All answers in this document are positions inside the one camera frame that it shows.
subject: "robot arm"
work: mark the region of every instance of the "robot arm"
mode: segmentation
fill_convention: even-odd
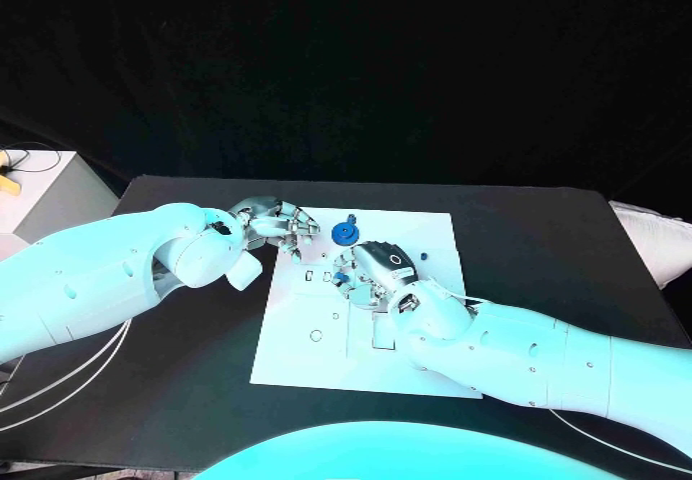
[[[299,262],[318,226],[273,197],[230,211],[168,204],[63,230],[0,262],[0,363],[92,335],[155,307],[178,287],[223,275],[237,290],[262,271],[266,241]]]
[[[514,405],[615,420],[692,457],[692,350],[601,335],[517,307],[464,305],[386,243],[350,248],[334,268],[350,302],[386,308],[413,368]]]

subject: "white board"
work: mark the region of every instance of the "white board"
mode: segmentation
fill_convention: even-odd
[[[345,248],[331,241],[331,227],[353,214],[358,243],[380,241],[399,245],[419,277],[432,275],[462,295],[449,214],[304,210],[319,224],[321,233],[311,245],[299,245],[299,265],[278,253],[250,383],[481,398],[438,373],[410,368],[392,345],[393,325],[386,315],[351,306],[330,282],[331,263]]]

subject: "white pillow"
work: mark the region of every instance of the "white pillow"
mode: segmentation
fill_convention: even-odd
[[[663,288],[692,267],[692,225],[634,205],[609,202],[652,279]]]

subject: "robotic hand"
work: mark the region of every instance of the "robotic hand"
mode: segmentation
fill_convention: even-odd
[[[523,308],[465,305],[467,297],[418,278],[387,243],[343,252],[332,283],[356,307],[389,313],[412,368],[514,405],[615,420],[692,457],[692,350],[596,334]]]
[[[262,271],[247,253],[319,231],[305,212],[252,197],[226,212],[174,203],[63,230],[0,262],[0,363],[92,335],[152,308],[183,285],[223,275],[243,290]]]

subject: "black curtain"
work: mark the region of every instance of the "black curtain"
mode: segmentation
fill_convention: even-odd
[[[687,2],[24,1],[0,141],[141,174],[566,185],[692,217]]]

